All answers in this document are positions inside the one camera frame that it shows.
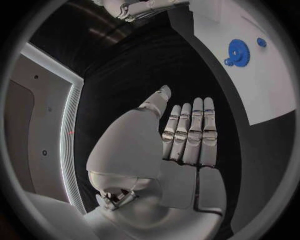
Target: blue gear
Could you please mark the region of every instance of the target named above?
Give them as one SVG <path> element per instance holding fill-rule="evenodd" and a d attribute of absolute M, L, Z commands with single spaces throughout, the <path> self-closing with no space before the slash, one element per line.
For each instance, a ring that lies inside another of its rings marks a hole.
<path fill-rule="evenodd" d="M 228 54 L 229 58 L 225 60 L 225 64 L 228 66 L 245 67 L 250 61 L 249 48 L 244 41 L 239 39 L 233 39 L 230 42 Z"/>

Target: small blue gear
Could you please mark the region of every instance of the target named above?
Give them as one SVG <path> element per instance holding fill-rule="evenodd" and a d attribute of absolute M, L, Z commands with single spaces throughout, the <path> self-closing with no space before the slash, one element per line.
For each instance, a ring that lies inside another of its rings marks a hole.
<path fill-rule="evenodd" d="M 245 67 L 250 61 L 250 51 L 247 44 L 239 39 L 233 39 L 228 48 L 229 58 L 225 59 L 228 66 Z"/>

